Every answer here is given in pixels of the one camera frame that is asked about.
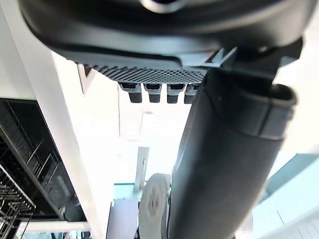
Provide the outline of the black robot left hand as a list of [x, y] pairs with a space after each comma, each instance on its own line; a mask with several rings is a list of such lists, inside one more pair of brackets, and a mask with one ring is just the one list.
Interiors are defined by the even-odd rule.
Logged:
[[117, 81], [194, 88], [158, 219], [140, 238], [231, 239], [258, 200], [297, 99], [273, 84], [299, 59], [315, 0], [21, 0], [30, 31]]

